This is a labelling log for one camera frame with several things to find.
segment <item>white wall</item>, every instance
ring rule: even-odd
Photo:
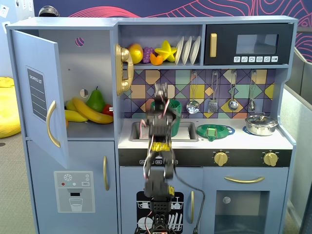
[[[9,10],[5,18],[0,14],[0,77],[12,77],[7,37],[2,23],[9,22],[12,24],[19,20],[33,17],[35,15],[34,5],[33,0],[1,0],[1,5],[4,5]]]
[[[289,199],[302,219],[312,182],[312,105],[288,87],[286,89],[282,99],[281,122],[297,143]]]

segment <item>yellow bean bag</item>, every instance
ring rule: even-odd
[[[0,77],[0,138],[20,132],[20,117],[14,88],[9,77]]]

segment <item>black control panel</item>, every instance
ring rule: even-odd
[[[292,150],[276,149],[174,149],[174,152],[176,165],[187,167],[289,167],[292,158]],[[223,153],[222,160],[220,154],[215,157],[219,152]],[[120,166],[143,166],[147,149],[119,149],[118,153]],[[161,157],[153,162],[153,166],[163,165]]]

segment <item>gold stove knob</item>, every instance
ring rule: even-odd
[[[264,155],[264,163],[269,165],[269,166],[272,166],[272,167],[275,167],[276,166],[276,163],[277,163],[277,160],[278,160],[278,157],[275,153],[266,153]]]
[[[228,156],[224,152],[218,152],[214,156],[214,161],[222,167],[228,161]]]

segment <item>microwave buttons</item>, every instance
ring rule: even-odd
[[[265,56],[263,61],[264,62],[271,62],[271,56]]]
[[[248,56],[242,56],[242,62],[248,62]]]
[[[256,62],[263,62],[263,57],[262,56],[257,57]]]
[[[278,56],[272,56],[271,62],[277,62],[278,61]]]
[[[234,57],[234,62],[240,62],[240,56],[235,56]]]
[[[255,62],[255,56],[250,56],[249,57],[249,62]]]

